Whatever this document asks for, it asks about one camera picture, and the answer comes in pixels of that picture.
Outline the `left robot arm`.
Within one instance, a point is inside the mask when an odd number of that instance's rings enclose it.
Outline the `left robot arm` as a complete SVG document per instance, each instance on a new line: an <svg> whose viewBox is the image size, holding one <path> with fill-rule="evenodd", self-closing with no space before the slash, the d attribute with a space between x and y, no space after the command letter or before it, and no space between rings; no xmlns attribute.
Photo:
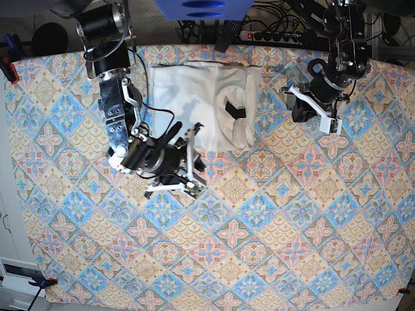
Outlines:
<svg viewBox="0 0 415 311"><path fill-rule="evenodd" d="M337 105L349 102L349 85L370 70L364 36L364 7L356 1L333 1L323 15L324 36L329 39L327 60L315 58L307 65L312 80L298 84L300 93L313 99L330 117L337 115Z"/></svg>

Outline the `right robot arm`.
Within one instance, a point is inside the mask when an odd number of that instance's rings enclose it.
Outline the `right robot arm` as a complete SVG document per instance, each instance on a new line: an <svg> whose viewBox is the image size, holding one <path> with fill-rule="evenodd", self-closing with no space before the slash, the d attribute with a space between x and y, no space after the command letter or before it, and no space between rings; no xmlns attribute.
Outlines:
<svg viewBox="0 0 415 311"><path fill-rule="evenodd" d="M188 130L185 139L171 144L182 127L180 122L170 122L163 134L153 137L143 120L141 110L149 106L128 77L132 69L128 52L135 46L128 1L88 10L76 20L88 77L99 82L98 103L109 138L110 166L124 174L143 172L147 179L184 180L203 172L206 167L193 148L200 123Z"/></svg>

